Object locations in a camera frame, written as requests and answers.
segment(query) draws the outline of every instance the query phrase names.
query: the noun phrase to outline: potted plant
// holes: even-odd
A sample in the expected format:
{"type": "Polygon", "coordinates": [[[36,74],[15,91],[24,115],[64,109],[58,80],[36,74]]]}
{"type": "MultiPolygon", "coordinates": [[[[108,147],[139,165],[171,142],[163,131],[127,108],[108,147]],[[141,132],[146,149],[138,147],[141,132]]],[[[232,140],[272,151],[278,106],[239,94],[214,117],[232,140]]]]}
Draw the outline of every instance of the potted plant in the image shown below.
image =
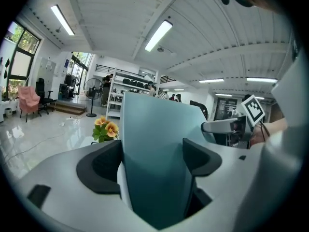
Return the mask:
{"type": "Polygon", "coordinates": [[[92,130],[92,137],[95,141],[98,140],[99,143],[115,140],[118,139],[118,130],[118,126],[115,123],[110,122],[106,120],[104,116],[101,116],[101,118],[98,118],[95,121],[95,128],[92,130]]]}

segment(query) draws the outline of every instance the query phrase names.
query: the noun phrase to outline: sign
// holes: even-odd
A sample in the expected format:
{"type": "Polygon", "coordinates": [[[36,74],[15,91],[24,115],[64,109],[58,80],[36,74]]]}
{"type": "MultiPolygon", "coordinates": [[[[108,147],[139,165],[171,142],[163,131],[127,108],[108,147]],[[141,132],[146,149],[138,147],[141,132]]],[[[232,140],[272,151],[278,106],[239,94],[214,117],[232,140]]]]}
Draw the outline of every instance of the sign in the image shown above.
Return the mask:
{"type": "Polygon", "coordinates": [[[260,102],[254,95],[245,100],[241,106],[245,110],[247,118],[249,119],[252,127],[260,122],[260,120],[265,116],[265,112],[260,102]]]}
{"type": "Polygon", "coordinates": [[[66,63],[64,64],[64,68],[67,68],[67,67],[68,67],[68,64],[69,64],[69,60],[67,59],[67,60],[66,60],[66,63]]]}

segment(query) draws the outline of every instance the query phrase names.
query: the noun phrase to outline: pink armchair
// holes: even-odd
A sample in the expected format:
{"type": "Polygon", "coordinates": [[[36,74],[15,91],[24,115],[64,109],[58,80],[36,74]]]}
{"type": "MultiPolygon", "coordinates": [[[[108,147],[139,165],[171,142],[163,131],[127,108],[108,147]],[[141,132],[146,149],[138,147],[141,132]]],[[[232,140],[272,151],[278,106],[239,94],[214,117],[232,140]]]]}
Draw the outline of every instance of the pink armchair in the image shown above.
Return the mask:
{"type": "Polygon", "coordinates": [[[39,112],[39,101],[40,97],[35,93],[33,87],[18,87],[19,95],[19,107],[20,107],[20,118],[22,112],[26,112],[26,123],[28,119],[28,113],[38,111],[38,114],[42,116],[39,112]]]}

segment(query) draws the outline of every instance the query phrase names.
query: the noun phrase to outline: blue panel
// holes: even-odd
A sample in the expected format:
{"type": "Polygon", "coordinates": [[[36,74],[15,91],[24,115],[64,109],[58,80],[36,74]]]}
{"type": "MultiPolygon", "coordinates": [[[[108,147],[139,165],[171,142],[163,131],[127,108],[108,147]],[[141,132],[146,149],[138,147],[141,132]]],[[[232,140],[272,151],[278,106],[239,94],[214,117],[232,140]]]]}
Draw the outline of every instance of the blue panel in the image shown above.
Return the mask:
{"type": "Polygon", "coordinates": [[[201,131],[205,121],[196,106],[124,95],[120,139],[132,208],[157,229],[184,219],[192,177],[183,161],[182,140],[214,143],[212,135],[201,131]]]}

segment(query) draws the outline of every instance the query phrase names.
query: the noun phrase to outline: orange flower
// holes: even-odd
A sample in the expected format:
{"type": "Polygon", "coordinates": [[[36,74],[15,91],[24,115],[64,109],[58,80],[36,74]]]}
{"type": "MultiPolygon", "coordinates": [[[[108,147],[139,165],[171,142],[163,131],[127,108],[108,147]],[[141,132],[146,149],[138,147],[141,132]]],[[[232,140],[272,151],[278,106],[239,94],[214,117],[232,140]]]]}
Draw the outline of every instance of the orange flower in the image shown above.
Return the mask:
{"type": "Polygon", "coordinates": [[[104,117],[104,116],[101,116],[101,118],[98,118],[98,119],[96,119],[96,121],[95,121],[95,125],[97,125],[97,126],[101,126],[101,125],[103,125],[104,123],[109,123],[109,121],[106,120],[106,117],[104,117]]]}
{"type": "Polygon", "coordinates": [[[110,122],[105,127],[105,130],[107,130],[107,135],[109,137],[115,137],[117,135],[117,133],[118,133],[118,126],[115,123],[110,122]]]}

